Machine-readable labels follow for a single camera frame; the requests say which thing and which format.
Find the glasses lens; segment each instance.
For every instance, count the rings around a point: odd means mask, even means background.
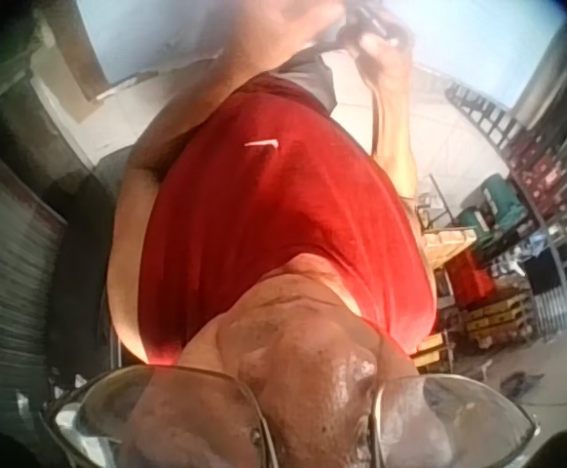
[[[100,467],[260,467],[264,442],[251,397],[235,380],[136,366],[76,392],[52,429]]]
[[[377,394],[375,411],[384,464],[398,468],[508,462],[537,429],[504,396],[457,375],[390,381]]]

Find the red t-shirt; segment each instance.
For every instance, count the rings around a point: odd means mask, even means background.
[[[431,285],[388,177],[312,96],[260,78],[212,114],[161,186],[138,292],[149,362],[174,362],[299,254],[328,260],[362,316],[405,351],[431,330]]]

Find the man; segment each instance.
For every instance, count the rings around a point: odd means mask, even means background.
[[[108,272],[112,320],[145,363],[244,382],[280,463],[346,466],[359,453],[342,441],[365,444],[372,389],[416,373],[406,353],[435,319],[407,206],[410,51],[343,31],[375,101],[368,157],[317,99],[267,74],[338,20],[342,1],[237,4],[207,80],[134,148]]]

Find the nose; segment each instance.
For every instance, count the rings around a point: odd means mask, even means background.
[[[344,388],[350,396],[354,387],[363,393],[371,386],[376,368],[375,355],[351,340],[342,327],[312,318],[285,328],[268,346],[245,355],[239,378],[254,393],[260,393],[267,381],[285,380],[288,390],[307,385],[307,391],[315,393],[327,385],[339,388],[339,397],[344,397]]]
[[[326,460],[348,456],[370,410],[376,372],[372,352],[322,319],[286,327],[239,366],[290,466],[338,466]]]

